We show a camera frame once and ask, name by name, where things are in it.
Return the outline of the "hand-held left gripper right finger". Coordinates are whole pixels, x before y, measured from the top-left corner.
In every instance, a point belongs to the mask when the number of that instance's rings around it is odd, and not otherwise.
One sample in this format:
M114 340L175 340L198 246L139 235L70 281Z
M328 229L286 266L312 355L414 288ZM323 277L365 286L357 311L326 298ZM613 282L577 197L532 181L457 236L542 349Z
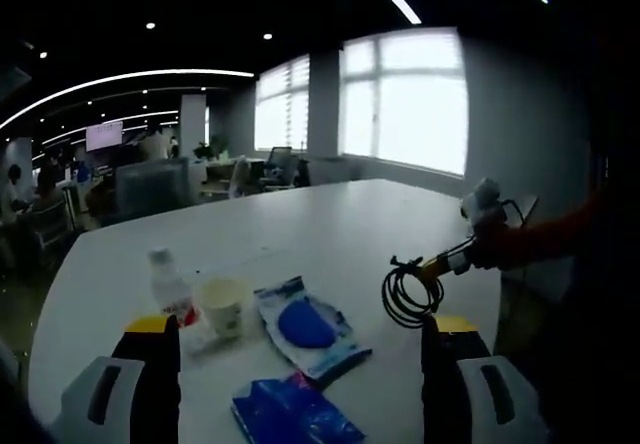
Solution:
M549 440L535 388L467 321L423 320L421 369L426 443Z

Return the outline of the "person's right hand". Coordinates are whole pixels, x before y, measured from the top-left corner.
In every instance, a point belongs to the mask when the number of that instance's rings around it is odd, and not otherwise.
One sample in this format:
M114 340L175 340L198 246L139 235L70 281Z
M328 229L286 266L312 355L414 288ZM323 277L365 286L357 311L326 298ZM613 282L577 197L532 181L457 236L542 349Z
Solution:
M476 268L491 269L505 266L507 233L505 231L476 237L467 251L467 257Z

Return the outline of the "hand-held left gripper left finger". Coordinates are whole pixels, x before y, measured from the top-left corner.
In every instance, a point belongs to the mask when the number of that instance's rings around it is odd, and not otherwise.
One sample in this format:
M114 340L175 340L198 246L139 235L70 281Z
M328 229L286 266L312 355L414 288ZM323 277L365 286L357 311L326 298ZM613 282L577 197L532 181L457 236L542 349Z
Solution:
M176 317L131 323L112 354L95 358L63 392L59 441L178 442L180 370Z

